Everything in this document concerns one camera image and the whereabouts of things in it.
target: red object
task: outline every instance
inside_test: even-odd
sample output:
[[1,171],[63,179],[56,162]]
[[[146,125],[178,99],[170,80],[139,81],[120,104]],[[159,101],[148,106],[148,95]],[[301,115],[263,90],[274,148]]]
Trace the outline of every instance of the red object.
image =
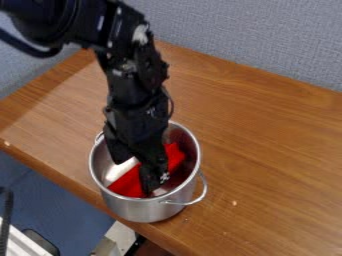
[[[168,173],[170,176],[176,171],[180,163],[186,159],[184,153],[179,150],[178,144],[164,144],[166,153],[168,157]],[[139,167],[140,163],[117,179],[109,186],[108,189],[119,195],[128,197],[146,197],[142,190],[140,179],[139,179]]]

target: stainless steel pot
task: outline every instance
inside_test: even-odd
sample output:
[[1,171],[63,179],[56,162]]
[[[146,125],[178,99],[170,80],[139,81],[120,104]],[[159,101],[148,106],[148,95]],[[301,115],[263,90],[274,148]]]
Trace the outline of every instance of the stainless steel pot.
[[[202,201],[207,193],[207,181],[199,170],[200,148],[198,140],[190,130],[180,124],[170,121],[164,132],[164,143],[176,142],[186,153],[182,170],[172,175],[166,185],[158,189],[150,198],[131,198],[109,191],[103,185],[104,176],[115,163],[107,150],[103,134],[95,139],[89,154],[89,170],[92,178],[100,188],[108,208],[121,218],[134,222],[156,222],[178,214],[187,205]],[[196,177],[203,183],[202,195],[191,200],[196,185]]]

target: cable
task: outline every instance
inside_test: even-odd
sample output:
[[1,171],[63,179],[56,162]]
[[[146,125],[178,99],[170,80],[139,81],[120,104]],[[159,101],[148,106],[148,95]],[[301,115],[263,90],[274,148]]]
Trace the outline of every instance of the cable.
[[0,256],[5,256],[7,254],[7,244],[8,244],[8,235],[9,235],[9,225],[11,225],[11,217],[13,210],[13,192],[4,187],[0,187],[0,194],[5,196],[5,210],[3,217],[3,224],[0,229]]
[[19,51],[24,52],[32,57],[44,59],[51,58],[57,55],[63,49],[63,46],[59,48],[51,48],[47,51],[41,51],[12,36],[5,30],[0,28],[0,40],[4,41],[8,45],[16,48]]

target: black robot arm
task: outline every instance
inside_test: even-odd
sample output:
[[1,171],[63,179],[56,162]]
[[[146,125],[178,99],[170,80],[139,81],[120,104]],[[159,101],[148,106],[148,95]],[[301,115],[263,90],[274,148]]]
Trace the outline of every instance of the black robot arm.
[[0,39],[27,54],[51,57],[68,43],[95,51],[108,80],[108,150],[116,164],[132,156],[139,159],[140,182],[150,194],[168,179],[162,135],[172,109],[163,86],[168,65],[144,15],[113,0],[0,0],[0,10],[25,39],[48,48],[32,47],[0,29]]

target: gray wall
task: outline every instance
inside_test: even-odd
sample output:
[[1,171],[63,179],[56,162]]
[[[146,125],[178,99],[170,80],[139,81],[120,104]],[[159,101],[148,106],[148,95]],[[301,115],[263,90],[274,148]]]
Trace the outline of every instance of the gray wall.
[[[0,27],[23,39],[4,13],[0,13]],[[41,60],[27,56],[0,41],[0,100],[47,72],[76,50],[77,47],[71,45],[56,57]]]
[[160,39],[342,90],[341,0],[126,2],[146,13]]

